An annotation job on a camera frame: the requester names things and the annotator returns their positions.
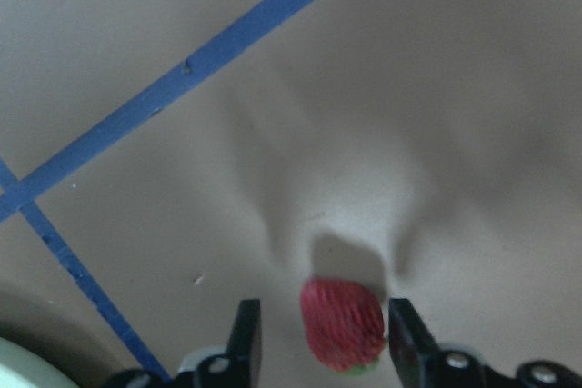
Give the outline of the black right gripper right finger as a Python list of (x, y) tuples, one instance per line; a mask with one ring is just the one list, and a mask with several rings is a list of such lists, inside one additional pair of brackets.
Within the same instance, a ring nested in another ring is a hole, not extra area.
[(405, 298), (388, 303), (388, 350), (404, 387), (570, 387), (581, 375), (566, 366), (535, 360), (512, 377), (495, 371), (473, 353), (437, 343), (414, 305)]

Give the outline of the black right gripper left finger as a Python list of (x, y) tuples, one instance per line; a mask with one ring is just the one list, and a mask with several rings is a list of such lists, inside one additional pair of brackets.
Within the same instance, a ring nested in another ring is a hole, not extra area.
[(146, 370), (127, 370), (110, 377), (106, 387), (256, 387), (262, 359), (261, 303), (239, 303), (226, 349), (202, 359), (165, 382)]

